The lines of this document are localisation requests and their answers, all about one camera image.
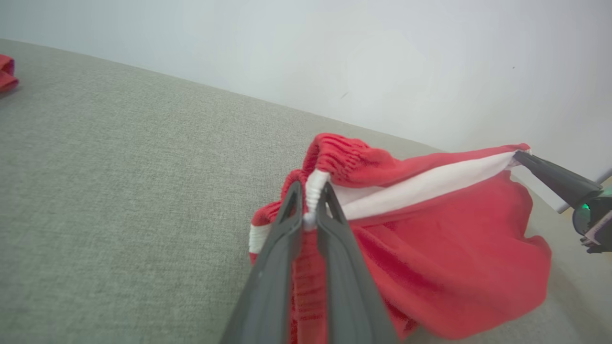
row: white fabric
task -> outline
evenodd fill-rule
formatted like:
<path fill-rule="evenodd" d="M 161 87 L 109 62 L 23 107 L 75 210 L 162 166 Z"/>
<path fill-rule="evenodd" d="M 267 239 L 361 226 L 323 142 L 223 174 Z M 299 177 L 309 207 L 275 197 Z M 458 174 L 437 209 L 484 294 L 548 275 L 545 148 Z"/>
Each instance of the white fabric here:
<path fill-rule="evenodd" d="M 338 198 L 338 202 L 340 205 L 344 206 L 345 204 L 352 203 L 354 201 L 360 200 L 362 198 L 368 197 L 373 193 L 384 190 L 384 187 L 381 186 L 371 186 L 371 187 L 361 187 L 361 188 L 353 188 L 353 187 L 345 187 L 340 185 L 332 184 L 334 188 L 334 192 L 336 194 L 336 198 Z"/>
<path fill-rule="evenodd" d="M 329 173 L 320 170 L 315 170 L 308 176 L 306 181 L 306 207 L 308 207 L 308 212 L 304 214 L 305 231 L 315 229 L 316 205 L 319 202 L 319 198 L 321 198 L 321 191 L 328 180 Z"/>
<path fill-rule="evenodd" d="M 259 253 L 266 243 L 268 234 L 272 229 L 272 224 L 268 223 L 263 226 L 251 225 L 251 230 L 248 232 L 248 251 L 250 253 Z"/>
<path fill-rule="evenodd" d="M 347 220 L 395 211 L 469 187 L 503 171 L 514 152 L 432 168 L 387 188 L 342 205 Z"/>

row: gathered elastic fabric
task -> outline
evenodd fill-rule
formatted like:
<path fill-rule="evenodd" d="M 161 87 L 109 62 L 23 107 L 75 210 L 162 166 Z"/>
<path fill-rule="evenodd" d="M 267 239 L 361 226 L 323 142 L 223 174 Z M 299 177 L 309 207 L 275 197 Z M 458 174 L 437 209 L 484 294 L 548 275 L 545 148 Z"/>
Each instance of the gathered elastic fabric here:
<path fill-rule="evenodd" d="M 489 330 L 546 298 L 551 252 L 540 236 L 524 236 L 532 200 L 510 180 L 513 153 L 528 149 L 398 160 L 358 139 L 319 134 L 302 168 L 287 176 L 280 200 L 253 216 L 251 259 L 289 186 L 300 180 L 305 188 L 308 225 L 329 181 L 400 338 L 418 325 L 448 339 Z M 291 343 L 326 343 L 325 264 L 316 230 L 302 240 L 292 269 Z"/>

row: red cloth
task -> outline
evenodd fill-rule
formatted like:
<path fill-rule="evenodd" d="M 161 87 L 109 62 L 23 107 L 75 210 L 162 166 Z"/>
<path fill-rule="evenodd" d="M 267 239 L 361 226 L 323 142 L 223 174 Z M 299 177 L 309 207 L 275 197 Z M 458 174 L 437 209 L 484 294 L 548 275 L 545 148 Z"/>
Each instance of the red cloth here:
<path fill-rule="evenodd" d="M 15 73 L 15 60 L 0 54 L 0 92 L 17 87 L 19 80 L 13 76 L 13 73 Z"/>
<path fill-rule="evenodd" d="M 286 178 L 281 200 L 258 210 L 252 225 L 274 221 L 287 189 L 315 169 L 345 187 L 388 187 L 464 160 L 526 150 L 525 144 L 404 161 L 361 140 L 320 134 L 301 170 Z M 418 324 L 460 339 L 516 319 L 546 297 L 551 252 L 524 237 L 532 200 L 510 171 L 387 214 L 350 221 L 351 229 L 400 338 Z M 293 264 L 291 343 L 326 343 L 325 266 L 316 231 L 304 234 Z M 256 255 L 251 253 L 252 261 Z"/>

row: gray couch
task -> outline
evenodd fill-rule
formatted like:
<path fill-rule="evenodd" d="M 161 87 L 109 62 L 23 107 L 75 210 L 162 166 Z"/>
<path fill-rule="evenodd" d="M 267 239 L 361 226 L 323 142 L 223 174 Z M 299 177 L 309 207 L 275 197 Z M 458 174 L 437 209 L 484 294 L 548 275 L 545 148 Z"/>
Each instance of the gray couch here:
<path fill-rule="evenodd" d="M 436 151 L 89 56 L 7 40 L 0 53 L 21 80 L 0 95 L 0 343 L 215 343 L 249 272 L 250 217 L 315 134 Z M 549 297 L 461 343 L 612 342 L 612 261 L 532 196 Z"/>

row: white wall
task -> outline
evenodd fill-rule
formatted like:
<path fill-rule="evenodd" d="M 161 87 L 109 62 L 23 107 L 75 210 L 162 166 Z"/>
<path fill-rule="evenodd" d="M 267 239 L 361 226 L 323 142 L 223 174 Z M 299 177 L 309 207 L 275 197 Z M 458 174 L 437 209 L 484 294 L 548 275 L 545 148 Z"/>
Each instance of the white wall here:
<path fill-rule="evenodd" d="M 612 168 L 612 2 L 569 2 L 1 0 L 0 37 L 450 151 L 524 141 L 596 179 Z"/>

